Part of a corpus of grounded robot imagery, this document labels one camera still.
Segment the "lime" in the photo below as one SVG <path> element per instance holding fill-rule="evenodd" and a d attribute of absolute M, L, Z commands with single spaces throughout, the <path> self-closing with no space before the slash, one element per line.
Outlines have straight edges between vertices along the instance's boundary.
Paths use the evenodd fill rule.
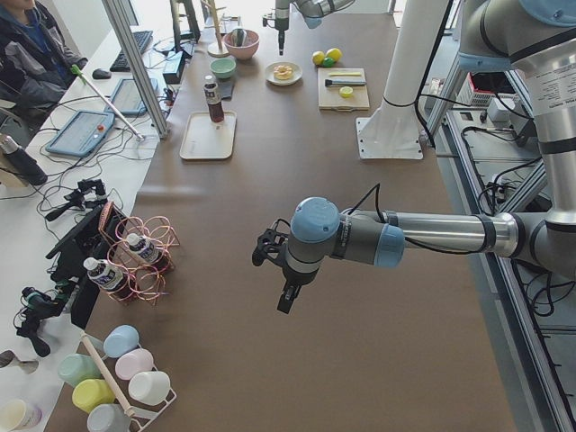
<path fill-rule="evenodd" d="M 352 96 L 352 94 L 354 93 L 354 88 L 348 87 L 346 85 L 344 87 L 340 87 L 340 90 L 338 90 L 338 93 L 340 94 L 340 96 L 347 98 L 347 97 Z"/>
<path fill-rule="evenodd" d="M 320 66 L 322 64 L 322 60 L 326 57 L 326 54 L 322 51 L 314 51 L 312 53 L 312 63 L 316 66 Z"/>
<path fill-rule="evenodd" d="M 332 57 L 325 57 L 322 60 L 322 67 L 323 68 L 332 68 L 334 66 L 334 63 L 336 63 L 336 61 L 334 61 L 334 59 Z"/>
<path fill-rule="evenodd" d="M 326 51 L 326 57 L 330 57 L 335 62 L 339 61 L 342 59 L 342 51 L 340 48 L 330 48 L 328 51 Z"/>

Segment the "blue mug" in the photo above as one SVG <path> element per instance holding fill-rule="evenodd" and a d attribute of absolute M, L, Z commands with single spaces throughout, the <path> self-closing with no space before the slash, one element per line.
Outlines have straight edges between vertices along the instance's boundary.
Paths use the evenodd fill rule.
<path fill-rule="evenodd" d="M 104 352 L 111 358 L 119 358 L 138 347 L 140 336 L 133 326 L 119 326 L 104 341 Z"/>

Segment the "pink bowl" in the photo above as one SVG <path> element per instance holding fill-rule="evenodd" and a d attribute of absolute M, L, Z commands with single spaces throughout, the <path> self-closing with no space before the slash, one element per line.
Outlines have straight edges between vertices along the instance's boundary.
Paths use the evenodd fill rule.
<path fill-rule="evenodd" d="M 260 43 L 260 37 L 258 36 L 258 33 L 251 30 L 246 30 L 246 33 L 246 43 L 241 47 L 235 47 L 231 44 L 231 33 L 226 34 L 222 38 L 222 41 L 224 42 L 224 45 L 226 46 L 226 49 L 230 55 L 238 60 L 252 59 L 252 56 L 254 56 L 258 50 L 258 45 Z"/>

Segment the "white plate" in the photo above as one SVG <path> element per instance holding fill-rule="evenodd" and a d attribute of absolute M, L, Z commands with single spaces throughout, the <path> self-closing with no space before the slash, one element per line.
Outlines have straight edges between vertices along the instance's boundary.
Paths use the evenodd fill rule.
<path fill-rule="evenodd" d="M 276 66 L 285 65 L 292 67 L 292 77 L 289 79 L 278 79 L 274 76 L 274 68 Z M 264 71 L 266 81 L 276 86 L 289 86 L 290 84 L 294 84 L 300 78 L 302 78 L 302 69 L 300 66 L 290 63 L 289 61 L 279 61 L 277 63 L 273 63 L 271 65 L 266 66 Z"/>

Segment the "dark jacket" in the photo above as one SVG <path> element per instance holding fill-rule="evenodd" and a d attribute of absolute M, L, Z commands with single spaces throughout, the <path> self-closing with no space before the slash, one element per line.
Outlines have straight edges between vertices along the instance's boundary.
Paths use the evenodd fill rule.
<path fill-rule="evenodd" d="M 26 34 L 0 5 L 0 99 L 15 102 L 17 107 L 48 107 L 58 102 L 74 80 L 68 73 L 73 64 L 81 68 L 86 59 L 74 53 L 65 43 L 54 17 L 46 7 L 36 3 L 30 11 L 40 25 L 48 43 L 48 52 Z M 60 69 L 67 71 L 62 76 Z"/>

